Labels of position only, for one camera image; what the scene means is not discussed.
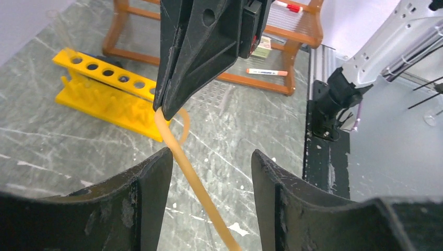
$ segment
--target black plastic part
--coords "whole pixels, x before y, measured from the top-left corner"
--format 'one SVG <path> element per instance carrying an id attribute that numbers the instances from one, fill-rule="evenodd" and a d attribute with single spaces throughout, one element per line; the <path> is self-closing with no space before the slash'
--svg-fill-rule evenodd
<path id="1" fill-rule="evenodd" d="M 354 107 L 363 99 L 363 94 L 372 88 L 369 85 L 356 89 L 343 75 L 343 68 L 337 68 L 328 78 L 328 83 L 315 81 L 314 109 L 312 112 L 312 133 L 322 139 L 335 141 L 339 136 L 336 128 L 337 114 Z"/>
<path id="2" fill-rule="evenodd" d="M 252 182 L 263 250 L 442 250 L 443 198 L 352 202 L 255 150 Z"/>
<path id="3" fill-rule="evenodd" d="M 172 175 L 162 149 L 66 197 L 0 192 L 1 250 L 157 250 Z"/>
<path id="4" fill-rule="evenodd" d="M 260 2 L 258 40 L 271 7 L 271 0 Z M 160 66 L 153 108 L 161 107 L 167 120 L 195 92 L 235 63 L 246 3 L 246 0 L 160 1 Z"/>
<path id="5" fill-rule="evenodd" d="M 250 0 L 243 9 L 240 35 L 239 56 L 247 59 L 257 48 L 260 39 L 257 39 L 257 28 L 262 3 L 257 0 Z"/>
<path id="6" fill-rule="evenodd" d="M 443 0 L 433 0 L 429 5 L 429 9 L 432 11 L 436 11 L 443 8 Z"/>
<path id="7" fill-rule="evenodd" d="M 337 139 L 333 142 L 314 136 L 311 123 L 313 104 L 314 101 L 308 100 L 306 108 L 303 180 L 333 195 L 349 199 L 349 133 L 338 129 Z"/>

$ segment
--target metal rod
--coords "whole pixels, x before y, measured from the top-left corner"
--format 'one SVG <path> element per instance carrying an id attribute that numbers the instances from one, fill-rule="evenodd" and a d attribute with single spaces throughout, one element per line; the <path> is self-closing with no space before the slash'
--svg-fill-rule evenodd
<path id="1" fill-rule="evenodd" d="M 443 79 L 443 76 L 442 76 L 442 77 L 439 77 L 439 78 L 436 78 L 436 79 L 432 80 L 431 82 L 428 82 L 428 83 L 426 83 L 426 84 L 424 84 L 424 85 L 421 85 L 421 86 L 419 86 L 419 87 L 413 89 L 412 91 L 415 91 L 415 90 L 418 90 L 418 89 L 420 89 L 420 88 L 423 88 L 423 87 L 425 87 L 425 86 L 427 86 L 427 85 L 432 84 L 432 83 L 435 82 L 435 81 L 439 81 L 440 79 Z"/>
<path id="2" fill-rule="evenodd" d="M 408 107 L 408 109 L 412 109 L 412 108 L 414 108 L 414 107 L 416 107 L 416 106 L 418 106 L 418 105 L 420 105 L 420 104 L 423 104 L 424 102 L 430 100 L 431 98 L 435 98 L 435 97 L 437 97 L 438 95 L 440 95 L 440 93 L 437 93 L 437 94 L 435 94 L 435 95 L 432 95 L 432 96 L 430 96 L 429 98 L 427 98 L 427 99 L 425 99 L 425 100 L 422 100 L 422 101 L 416 103 L 416 104 L 413 105 L 413 106 Z"/>

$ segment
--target gray marble floor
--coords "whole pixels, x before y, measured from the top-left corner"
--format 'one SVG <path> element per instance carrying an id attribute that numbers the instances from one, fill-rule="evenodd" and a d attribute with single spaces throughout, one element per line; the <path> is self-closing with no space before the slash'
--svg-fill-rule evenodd
<path id="1" fill-rule="evenodd" d="M 79 0 L 62 14 L 79 51 L 100 54 L 111 0 Z M 26 197 L 65 195 L 107 179 L 164 147 L 144 136 L 54 102 L 66 70 L 51 58 L 63 47 L 45 28 L 0 67 L 0 189 Z M 156 79 L 157 68 L 123 61 Z M 231 70 L 244 67 L 240 61 Z M 301 176 L 308 54 L 299 52 L 297 88 L 286 97 L 232 85 L 223 110 L 192 98 L 184 150 L 243 250 L 261 250 L 250 158 L 254 149 Z M 182 130 L 180 119 L 171 124 Z M 158 250 L 225 250 L 202 206 L 174 169 Z"/>

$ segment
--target white paint splatter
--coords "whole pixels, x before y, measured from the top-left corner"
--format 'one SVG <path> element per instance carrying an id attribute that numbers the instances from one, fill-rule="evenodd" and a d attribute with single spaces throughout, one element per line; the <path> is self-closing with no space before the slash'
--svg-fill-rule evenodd
<path id="1" fill-rule="evenodd" d="M 83 186 L 85 186 L 85 187 L 89 187 L 89 186 L 94 185 L 94 183 L 87 182 L 87 181 L 84 181 L 84 180 L 80 180 L 80 182 L 81 182 L 81 183 L 83 184 Z"/>
<path id="2" fill-rule="evenodd" d="M 232 231 L 235 231 L 235 232 L 239 233 L 241 235 L 241 237 L 249 234 L 248 231 L 243 230 L 243 229 L 240 228 L 240 225 L 238 224 L 238 222 L 232 224 L 228 228 L 231 229 Z"/>
<path id="3" fill-rule="evenodd" d="M 3 155 L 3 154 L 0 154 L 0 158 L 11 158 L 11 157 Z"/>
<path id="4" fill-rule="evenodd" d="M 37 169 L 40 169 L 40 170 L 50 171 L 49 169 L 46 169 L 46 168 L 44 168 L 44 167 L 41 167 L 41 166 L 37 166 L 37 165 L 31 164 L 31 163 L 28 163 L 28 162 L 26 162 L 26 161 L 18 161 L 18 162 L 17 162 L 17 165 L 18 165 L 18 166 L 30 166 L 30 167 L 34 167 L 34 168 L 37 168 Z"/>
<path id="5" fill-rule="evenodd" d="M 196 219 L 196 220 L 199 220 L 199 221 L 205 221 L 204 218 L 200 218 L 200 217 L 197 217 L 197 216 L 194 216 L 194 215 L 189 215 L 189 216 L 194 218 L 194 219 Z"/>
<path id="6" fill-rule="evenodd" d="M 171 211 L 171 212 L 173 212 L 173 213 L 181 213 L 181 214 L 184 214 L 182 211 L 178 211 L 178 210 L 175 210 L 175 209 L 172 209 L 172 208 L 169 208 L 169 207 L 165 207 L 165 209 L 166 209 L 166 210 L 169 210 L 169 211 Z"/>

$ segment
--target white wall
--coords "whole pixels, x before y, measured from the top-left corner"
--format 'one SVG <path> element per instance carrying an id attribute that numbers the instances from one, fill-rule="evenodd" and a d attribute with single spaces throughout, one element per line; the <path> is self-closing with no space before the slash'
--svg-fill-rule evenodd
<path id="1" fill-rule="evenodd" d="M 399 0 L 324 0 L 322 44 L 351 57 L 388 18 Z"/>
<path id="2" fill-rule="evenodd" d="M 0 65 L 3 65 L 49 20 L 46 11 L 63 11 L 75 0 L 0 0 Z"/>

